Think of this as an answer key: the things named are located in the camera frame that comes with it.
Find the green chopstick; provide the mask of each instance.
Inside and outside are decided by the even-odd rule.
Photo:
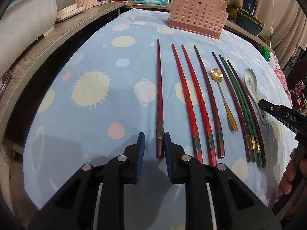
[[[258,143],[258,135],[256,133],[256,128],[255,128],[255,124],[254,124],[254,120],[252,118],[252,115],[251,115],[251,111],[249,110],[249,107],[248,107],[248,104],[247,104],[247,101],[245,99],[245,96],[243,94],[243,92],[241,91],[241,88],[236,80],[236,78],[234,77],[232,71],[230,70],[227,62],[224,60],[224,58],[219,55],[227,73],[228,73],[228,76],[231,80],[231,83],[235,89],[235,92],[237,94],[237,97],[239,99],[239,102],[240,102],[240,105],[241,105],[241,108],[242,108],[242,112],[244,114],[244,117],[245,117],[245,120],[246,120],[246,124],[248,126],[248,129],[250,131],[250,136],[251,136],[251,146],[253,147],[252,149],[252,153],[253,153],[253,162],[257,162],[257,166],[261,166],[262,164],[262,160],[261,160],[261,155],[259,153],[259,148],[256,144],[256,142]]]

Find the pink plastic basket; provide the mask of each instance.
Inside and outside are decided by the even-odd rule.
[[[229,15],[226,7],[222,0],[172,0],[167,25],[219,39]]]

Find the white porcelain spoon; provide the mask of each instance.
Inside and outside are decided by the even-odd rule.
[[[248,93],[250,94],[251,98],[253,99],[257,110],[259,111],[260,118],[263,124],[267,124],[267,116],[263,110],[261,110],[258,106],[259,97],[257,94],[257,78],[254,71],[250,68],[246,68],[244,70],[244,82],[247,87]]]

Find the finger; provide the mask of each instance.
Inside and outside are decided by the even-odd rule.
[[[295,204],[290,208],[289,212],[287,212],[285,216],[292,218],[297,213],[297,211],[299,211],[300,207],[304,204],[306,198],[307,198],[307,186],[304,188],[300,197],[297,199]]]
[[[278,193],[279,196],[284,195],[284,191],[283,191],[282,186],[281,186],[281,181],[280,181],[280,183],[278,185],[277,193]]]
[[[302,172],[303,176],[307,176],[307,160],[303,159],[300,162],[300,171]]]
[[[290,160],[290,162],[288,163],[285,174],[288,178],[288,181],[292,182],[296,174],[295,162],[293,160]]]
[[[294,160],[297,156],[297,148],[293,149],[291,154],[290,154],[290,157],[292,160]]]
[[[292,185],[291,182],[289,182],[286,173],[284,173],[280,183],[284,194],[289,194],[291,192]]]

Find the curtain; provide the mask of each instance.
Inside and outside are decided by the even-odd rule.
[[[254,16],[265,24],[260,35],[267,39],[273,23],[272,49],[281,68],[295,55],[298,47],[306,50],[306,16],[296,0],[258,0]]]

